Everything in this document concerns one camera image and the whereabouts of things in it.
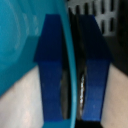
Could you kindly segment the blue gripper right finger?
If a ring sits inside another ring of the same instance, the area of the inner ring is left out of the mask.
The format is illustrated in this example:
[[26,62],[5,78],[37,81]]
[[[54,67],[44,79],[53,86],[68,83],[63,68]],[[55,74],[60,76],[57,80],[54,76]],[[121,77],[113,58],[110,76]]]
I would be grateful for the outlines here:
[[84,121],[100,121],[108,70],[113,58],[92,15],[80,15],[78,24],[83,39],[87,66],[82,119]]

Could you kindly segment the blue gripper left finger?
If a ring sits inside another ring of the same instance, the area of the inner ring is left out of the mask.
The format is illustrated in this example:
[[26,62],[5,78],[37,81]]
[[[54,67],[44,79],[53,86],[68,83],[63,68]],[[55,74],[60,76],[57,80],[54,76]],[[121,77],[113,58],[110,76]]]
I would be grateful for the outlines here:
[[45,17],[34,60],[40,72],[44,113],[43,128],[66,128],[61,110],[62,24],[59,15]]

